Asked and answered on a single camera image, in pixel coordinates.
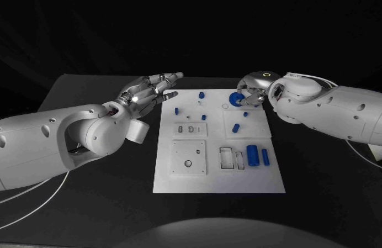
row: white cable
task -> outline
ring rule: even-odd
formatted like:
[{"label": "white cable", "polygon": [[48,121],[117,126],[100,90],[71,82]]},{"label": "white cable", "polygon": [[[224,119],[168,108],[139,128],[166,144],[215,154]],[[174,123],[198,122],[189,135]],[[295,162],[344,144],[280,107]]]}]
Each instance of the white cable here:
[{"label": "white cable", "polygon": [[[354,149],[354,151],[358,153],[358,151],[357,151],[357,149],[354,148],[354,146],[352,146],[352,144],[349,143],[349,141],[347,141],[348,142],[348,144],[349,144],[349,146],[351,146],[351,148]],[[371,164],[374,164],[378,168],[381,168],[382,169],[382,167],[378,165],[378,164],[375,164],[373,161],[370,161],[360,153],[358,153],[358,155],[361,156],[361,158],[365,160],[365,161],[368,161]]]},{"label": "white cable", "polygon": [[325,78],[321,78],[321,77],[316,77],[316,76],[312,76],[312,75],[306,75],[306,74],[292,73],[292,72],[289,72],[287,74],[295,74],[295,75],[299,75],[299,76],[305,76],[305,77],[311,77],[311,78],[318,78],[319,80],[325,81],[326,83],[331,83],[335,86],[339,86],[335,82],[332,82],[331,80],[328,80]]},{"label": "white cable", "polygon": [[45,180],[44,182],[41,182],[37,186],[34,186],[29,190],[25,190],[22,193],[16,194],[14,197],[5,199],[0,201],[0,204],[3,204],[5,202],[8,202],[11,199],[18,198],[19,196],[22,196],[25,193],[28,193],[29,191],[32,191],[34,189],[37,189],[44,183],[47,183],[51,179]]},{"label": "white cable", "polygon": [[16,222],[19,222],[21,220],[24,220],[28,216],[31,216],[44,206],[45,206],[45,204],[51,201],[51,199],[54,198],[54,196],[55,196],[55,194],[58,193],[58,191],[60,191],[60,189],[61,189],[61,187],[63,187],[63,185],[64,185],[64,183],[65,183],[65,181],[67,181],[67,177],[68,177],[68,174],[70,174],[70,172],[67,173],[67,175],[65,175],[65,178],[64,178],[64,181],[63,181],[63,184],[60,185],[60,187],[58,187],[58,189],[57,189],[57,191],[55,191],[55,193],[54,193],[54,195],[48,198],[48,200],[44,202],[44,204],[28,214],[28,215],[25,215],[21,219],[18,219],[15,222],[12,222],[11,224],[6,224],[5,226],[2,226],[0,227],[0,230],[2,229],[5,229],[8,226],[11,226],[12,224],[15,224]]}]

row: white plastic board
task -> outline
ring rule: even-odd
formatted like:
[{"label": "white plastic board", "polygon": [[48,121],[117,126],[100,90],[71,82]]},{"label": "white plastic board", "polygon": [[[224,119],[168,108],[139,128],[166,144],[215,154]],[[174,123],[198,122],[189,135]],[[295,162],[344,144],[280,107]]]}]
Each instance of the white plastic board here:
[{"label": "white plastic board", "polygon": [[[205,93],[204,99],[200,99],[201,91]],[[188,89],[178,92],[179,95],[163,103],[162,108],[153,192],[285,193],[263,106],[257,108],[233,106],[228,98],[236,89]],[[231,125],[236,123],[241,124],[241,128],[238,133],[231,134],[230,130],[233,131],[234,127]],[[194,126],[194,130],[201,127],[200,134],[188,132],[189,126]],[[249,145],[259,147],[262,165],[257,167],[249,165]],[[233,161],[234,169],[223,169],[221,148],[227,148],[224,162]],[[263,149],[267,149],[270,166],[264,165]],[[176,151],[178,153],[182,151],[182,156],[174,155]],[[187,161],[192,162],[194,169],[192,166],[187,166]],[[202,175],[195,175],[202,170],[205,170]]]}]

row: small blue part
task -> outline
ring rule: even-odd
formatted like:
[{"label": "small blue part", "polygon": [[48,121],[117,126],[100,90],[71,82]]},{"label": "small blue part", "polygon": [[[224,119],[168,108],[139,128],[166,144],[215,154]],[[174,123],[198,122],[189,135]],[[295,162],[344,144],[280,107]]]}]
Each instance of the small blue part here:
[{"label": "small blue part", "polygon": [[262,152],[263,152],[264,165],[270,166],[270,159],[269,159],[267,149],[263,149]]},{"label": "small blue part", "polygon": [[259,151],[256,145],[247,146],[247,156],[249,156],[249,165],[259,166],[262,162],[259,160]]},{"label": "small blue part", "polygon": [[237,100],[246,99],[246,96],[241,93],[233,92],[230,95],[230,103],[233,106],[241,107],[241,104],[237,104]]},{"label": "small blue part", "polygon": [[236,124],[234,129],[233,129],[233,132],[234,133],[238,133],[240,127],[241,127],[241,125],[240,124]]}]

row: black table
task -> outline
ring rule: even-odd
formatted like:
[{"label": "black table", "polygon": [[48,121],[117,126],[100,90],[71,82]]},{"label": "black table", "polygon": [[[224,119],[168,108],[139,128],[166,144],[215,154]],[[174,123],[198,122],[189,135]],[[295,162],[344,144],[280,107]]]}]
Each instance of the black table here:
[{"label": "black table", "polygon": [[[138,77],[63,75],[40,111],[116,99]],[[175,89],[236,88],[238,79],[185,77]],[[0,242],[113,247],[168,223],[213,217],[266,220],[293,226],[349,247],[382,246],[382,172],[347,142],[305,125],[285,122],[264,103],[286,194],[153,194],[162,107],[142,119],[151,124],[145,143],[122,149],[70,173],[45,207],[0,230]],[[357,146],[371,158],[368,146]],[[0,226],[50,198],[64,179],[2,204]],[[22,192],[0,192],[0,199]]]}]

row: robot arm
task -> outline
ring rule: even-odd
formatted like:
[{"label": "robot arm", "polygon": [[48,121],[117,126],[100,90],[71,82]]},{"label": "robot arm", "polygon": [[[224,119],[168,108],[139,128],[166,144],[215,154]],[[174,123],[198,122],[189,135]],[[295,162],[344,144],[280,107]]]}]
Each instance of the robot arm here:
[{"label": "robot arm", "polygon": [[382,93],[335,83],[336,87],[325,88],[306,76],[289,73],[282,78],[269,71],[253,72],[238,84],[238,94],[246,86],[254,94],[247,99],[238,97],[237,104],[259,105],[266,93],[279,117],[289,123],[382,146]]},{"label": "robot arm", "polygon": [[143,143],[149,125],[136,120],[178,95],[184,73],[140,77],[114,101],[0,120],[0,190],[37,184],[112,155],[125,139]]}]

